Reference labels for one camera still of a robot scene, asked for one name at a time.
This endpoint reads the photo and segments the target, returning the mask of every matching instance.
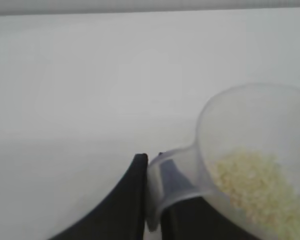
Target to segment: measuring cup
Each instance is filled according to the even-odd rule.
[[[164,152],[149,164],[150,230],[156,229],[165,208],[201,196],[259,239],[277,239],[273,232],[252,224],[211,177],[208,164],[236,148],[276,155],[286,179],[300,195],[300,89],[257,83],[212,97],[198,117],[193,144]]]

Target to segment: white surface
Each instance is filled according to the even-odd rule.
[[[260,81],[300,85],[300,9],[0,17],[0,240],[51,237]]]

